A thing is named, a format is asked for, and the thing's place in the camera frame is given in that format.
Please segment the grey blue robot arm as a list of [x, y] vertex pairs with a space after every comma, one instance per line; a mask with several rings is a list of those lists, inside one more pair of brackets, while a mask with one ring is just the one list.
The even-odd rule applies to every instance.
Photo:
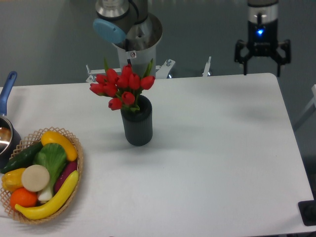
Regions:
[[[291, 42], [277, 40], [278, 1], [249, 0], [247, 7], [248, 41], [236, 42], [234, 61], [243, 66], [246, 75], [252, 57], [270, 57], [279, 74], [281, 66], [291, 62]], [[121, 67], [131, 63], [140, 71], [148, 60], [156, 59], [162, 25], [148, 12], [146, 0], [98, 0], [95, 9], [98, 17], [93, 29], [116, 46]]]

